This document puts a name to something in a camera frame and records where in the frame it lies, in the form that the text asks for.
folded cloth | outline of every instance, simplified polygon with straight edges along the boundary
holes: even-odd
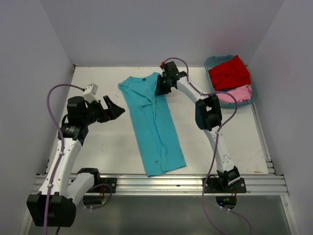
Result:
[[[238,55],[210,69],[209,74],[216,91],[233,89],[251,83],[250,73]]]
[[[227,93],[232,94],[237,102],[243,102],[243,101],[248,101],[251,100],[251,86],[250,85],[244,85],[241,87],[237,87],[233,90],[228,91]],[[230,97],[227,94],[216,94],[218,98],[227,103],[235,103],[232,97]]]
[[[155,95],[158,75],[129,77],[118,84],[130,110],[148,177],[186,166],[166,97]]]

red towel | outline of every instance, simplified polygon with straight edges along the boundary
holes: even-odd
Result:
[[[250,73],[238,55],[209,70],[216,91],[233,89],[251,83]]]

turquoise fabric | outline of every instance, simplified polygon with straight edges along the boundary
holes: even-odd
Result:
[[[129,77],[118,84],[130,110],[148,177],[186,166],[166,97],[155,95],[158,75]]]

pink cloth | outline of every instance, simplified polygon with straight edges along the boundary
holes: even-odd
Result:
[[[228,91],[227,93],[232,94],[236,98],[237,102],[243,102],[243,101],[251,100],[252,89],[250,85],[244,85],[244,86],[232,89]],[[235,103],[233,98],[227,94],[216,94],[216,95],[223,102]]]

blue plastic basket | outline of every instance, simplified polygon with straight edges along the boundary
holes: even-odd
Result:
[[[226,61],[229,61],[231,60],[232,58],[234,58],[233,55],[227,55],[227,56],[212,56],[210,58],[208,58],[205,63],[204,63],[204,67],[205,67],[205,70],[206,70],[206,76],[207,76],[207,79],[209,81],[209,85],[210,85],[210,89],[212,92],[215,92],[215,89],[212,85],[212,81],[211,81],[211,77],[210,77],[210,74],[209,74],[209,70],[214,68],[215,66],[217,65],[220,65]],[[248,104],[252,104],[257,96],[258,96],[258,93],[256,91],[256,88],[254,86],[254,83],[251,79],[251,88],[253,90],[253,93],[252,93],[252,96],[251,96],[251,100],[249,101],[244,101],[244,102],[238,102],[238,107],[241,107],[241,106],[245,106],[245,105],[248,105]],[[220,100],[220,105],[221,107],[223,108],[235,108],[235,103],[227,103],[227,102],[223,102]]]

